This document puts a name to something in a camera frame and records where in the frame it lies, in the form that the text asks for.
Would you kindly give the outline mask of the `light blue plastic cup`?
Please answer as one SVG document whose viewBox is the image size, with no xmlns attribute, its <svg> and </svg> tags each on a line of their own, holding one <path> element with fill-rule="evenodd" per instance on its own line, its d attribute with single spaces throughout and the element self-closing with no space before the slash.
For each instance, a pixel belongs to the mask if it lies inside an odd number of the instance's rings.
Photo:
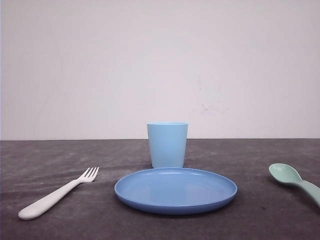
<svg viewBox="0 0 320 240">
<path fill-rule="evenodd" d="M 150 122 L 147 135 L 153 168 L 182 168 L 184 166 L 188 123 Z"/>
</svg>

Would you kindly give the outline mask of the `mint green plastic spoon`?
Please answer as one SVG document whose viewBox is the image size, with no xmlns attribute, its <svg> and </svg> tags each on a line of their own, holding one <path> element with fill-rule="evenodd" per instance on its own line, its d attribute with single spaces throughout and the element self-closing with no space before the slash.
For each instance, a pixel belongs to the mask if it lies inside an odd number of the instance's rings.
<svg viewBox="0 0 320 240">
<path fill-rule="evenodd" d="M 303 180 L 295 168 L 285 163 L 273 163 L 268 167 L 268 170 L 278 183 L 302 189 L 320 207 L 320 188 L 307 180 Z"/>
</svg>

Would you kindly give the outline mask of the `white plastic fork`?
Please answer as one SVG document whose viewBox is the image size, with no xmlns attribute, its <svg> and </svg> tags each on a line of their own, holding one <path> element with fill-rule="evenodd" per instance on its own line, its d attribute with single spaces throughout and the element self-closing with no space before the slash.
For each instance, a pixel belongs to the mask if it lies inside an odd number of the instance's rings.
<svg viewBox="0 0 320 240">
<path fill-rule="evenodd" d="M 20 210 L 18 217 L 22 220 L 33 220 L 38 218 L 78 185 L 93 182 L 98 174 L 98 171 L 99 167 L 89 167 L 77 179 L 68 182 L 64 186 Z"/>
</svg>

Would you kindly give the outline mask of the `blue plastic plate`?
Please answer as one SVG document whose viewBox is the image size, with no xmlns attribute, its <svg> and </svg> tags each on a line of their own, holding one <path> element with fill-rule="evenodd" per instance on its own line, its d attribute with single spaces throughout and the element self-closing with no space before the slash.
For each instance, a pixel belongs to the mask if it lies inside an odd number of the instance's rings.
<svg viewBox="0 0 320 240">
<path fill-rule="evenodd" d="M 229 204 L 238 192 L 229 178 L 194 168 L 165 167 L 134 172 L 114 186 L 125 205 L 160 215 L 194 215 Z"/>
</svg>

